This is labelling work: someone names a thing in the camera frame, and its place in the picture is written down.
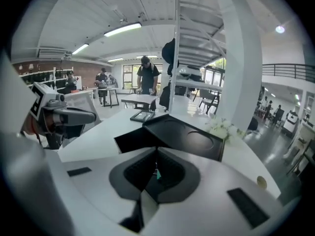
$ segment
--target black tray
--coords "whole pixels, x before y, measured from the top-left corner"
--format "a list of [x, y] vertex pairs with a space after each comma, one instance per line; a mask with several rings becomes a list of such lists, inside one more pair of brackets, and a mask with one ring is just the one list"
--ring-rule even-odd
[[126, 153], [146, 147], [168, 148], [165, 143], [163, 143], [160, 139], [152, 135], [148, 130], [143, 127], [115, 137], [114, 139], [121, 153]]
[[142, 127], [154, 135], [165, 147], [221, 162], [224, 140], [191, 126], [170, 115], [148, 120]]

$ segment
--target brick wall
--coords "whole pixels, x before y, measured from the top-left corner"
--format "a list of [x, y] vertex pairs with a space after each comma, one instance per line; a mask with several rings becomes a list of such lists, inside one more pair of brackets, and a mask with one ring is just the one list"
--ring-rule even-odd
[[33, 72], [37, 72], [38, 68], [40, 71], [49, 71], [53, 70], [54, 67], [56, 67], [57, 70], [60, 69], [60, 67], [62, 67], [62, 69], [71, 69], [73, 67], [73, 75], [81, 76], [82, 86], [88, 86], [90, 88], [94, 87], [95, 77], [100, 72], [102, 67], [105, 67], [107, 72], [112, 71], [111, 67], [109, 66], [68, 60], [63, 61], [62, 64], [56, 61], [32, 61], [14, 64], [13, 66], [19, 74], [23, 74], [25, 72], [29, 72], [30, 64], [33, 64], [34, 66]]

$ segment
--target cable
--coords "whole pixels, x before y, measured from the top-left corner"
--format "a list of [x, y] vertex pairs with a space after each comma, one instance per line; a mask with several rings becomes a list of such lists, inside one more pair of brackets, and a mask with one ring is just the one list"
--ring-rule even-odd
[[43, 144], [41, 143], [40, 137], [39, 137], [39, 135], [37, 134], [37, 132], [35, 131], [33, 121], [34, 121], [34, 117], [31, 116], [31, 129], [32, 129], [32, 132], [35, 134], [36, 138], [37, 138], [38, 141], [39, 141], [39, 144], [40, 144], [41, 147], [43, 148]]

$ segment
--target man in black shirt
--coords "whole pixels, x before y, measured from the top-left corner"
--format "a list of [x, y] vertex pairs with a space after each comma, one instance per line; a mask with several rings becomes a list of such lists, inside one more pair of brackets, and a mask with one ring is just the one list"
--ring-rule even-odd
[[[95, 78], [94, 84], [98, 87], [98, 89], [105, 89], [107, 88], [107, 76], [106, 76], [106, 69], [103, 67], [100, 73], [97, 74]], [[102, 98], [107, 96], [107, 91], [98, 91], [98, 100], [102, 105]]]
[[137, 75], [138, 88], [142, 88], [142, 94], [156, 95], [159, 72], [157, 67], [150, 62], [147, 56], [141, 58], [141, 67]]
[[77, 90], [77, 81], [73, 77], [73, 71], [67, 72], [68, 78], [65, 81], [64, 94], [71, 93], [71, 91]]

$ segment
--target black device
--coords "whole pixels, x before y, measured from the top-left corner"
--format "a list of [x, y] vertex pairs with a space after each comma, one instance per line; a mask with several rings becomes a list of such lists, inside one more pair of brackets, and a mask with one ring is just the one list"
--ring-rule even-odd
[[130, 120], [132, 121], [138, 121], [138, 122], [145, 122], [147, 120], [150, 120], [155, 115], [155, 112], [148, 111], [148, 110], [141, 110], [135, 115], [133, 115]]

